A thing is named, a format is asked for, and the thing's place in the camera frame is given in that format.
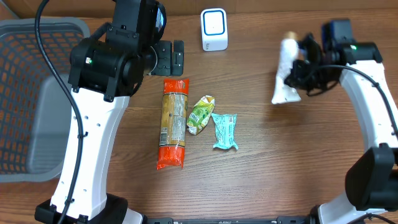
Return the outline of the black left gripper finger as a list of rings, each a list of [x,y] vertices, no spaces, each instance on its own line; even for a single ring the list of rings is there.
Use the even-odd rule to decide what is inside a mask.
[[[184,64],[184,59],[182,58],[175,58],[172,67],[171,67],[171,76],[182,76],[183,74],[183,66]]]
[[[174,40],[173,42],[173,59],[183,59],[184,58],[184,41]]]

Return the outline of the teal snack packet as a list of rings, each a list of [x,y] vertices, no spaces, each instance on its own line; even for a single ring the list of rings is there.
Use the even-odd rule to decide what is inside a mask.
[[[211,115],[215,123],[216,142],[213,147],[218,149],[228,150],[232,147],[235,150],[239,146],[234,140],[234,131],[236,127],[237,114],[216,114]]]

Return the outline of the white tube with gold cap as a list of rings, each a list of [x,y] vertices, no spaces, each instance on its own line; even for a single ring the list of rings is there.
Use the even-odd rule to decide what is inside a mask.
[[[284,83],[293,68],[293,62],[299,55],[297,34],[289,31],[284,34],[280,43],[279,64],[275,76],[274,94],[271,100],[273,105],[295,103],[301,100],[295,88]]]

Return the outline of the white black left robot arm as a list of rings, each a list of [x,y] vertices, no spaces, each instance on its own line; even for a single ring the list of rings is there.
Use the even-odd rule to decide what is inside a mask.
[[[158,1],[117,0],[112,22],[72,48],[68,80],[59,81],[72,106],[65,158],[52,198],[35,209],[37,221],[147,222],[106,184],[118,126],[143,78],[183,73],[184,44],[162,40],[166,23]]]

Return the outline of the dark grey plastic basket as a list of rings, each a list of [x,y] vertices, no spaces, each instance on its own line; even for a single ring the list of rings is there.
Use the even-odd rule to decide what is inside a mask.
[[[60,175],[71,105],[37,46],[33,19],[1,21],[1,182]]]

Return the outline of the green yellow snack packet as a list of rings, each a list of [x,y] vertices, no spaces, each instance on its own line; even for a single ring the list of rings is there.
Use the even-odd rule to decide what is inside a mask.
[[[199,134],[208,124],[215,108],[215,98],[205,95],[194,105],[187,120],[187,129],[193,135]]]

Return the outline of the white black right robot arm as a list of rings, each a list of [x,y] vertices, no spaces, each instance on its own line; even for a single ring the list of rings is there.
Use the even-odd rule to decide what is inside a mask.
[[[350,34],[289,33],[280,44],[273,104],[300,101],[299,90],[317,96],[341,85],[364,139],[363,155],[348,170],[344,192],[312,209],[307,223],[362,223],[397,210],[397,107],[376,44]]]

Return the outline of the white barcode scanner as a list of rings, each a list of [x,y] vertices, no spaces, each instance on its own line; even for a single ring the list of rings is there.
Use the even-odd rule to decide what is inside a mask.
[[[205,9],[200,14],[202,47],[205,52],[226,50],[228,26],[226,11],[222,8]]]

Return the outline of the orange noodle packet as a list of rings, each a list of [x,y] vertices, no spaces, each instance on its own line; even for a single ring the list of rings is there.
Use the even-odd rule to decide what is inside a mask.
[[[183,167],[189,80],[164,80],[157,169]]]

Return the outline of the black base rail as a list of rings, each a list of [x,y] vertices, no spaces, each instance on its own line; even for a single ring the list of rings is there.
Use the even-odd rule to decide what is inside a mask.
[[[243,219],[173,219],[146,218],[144,224],[319,224],[311,216],[279,216],[277,218],[243,218]]]

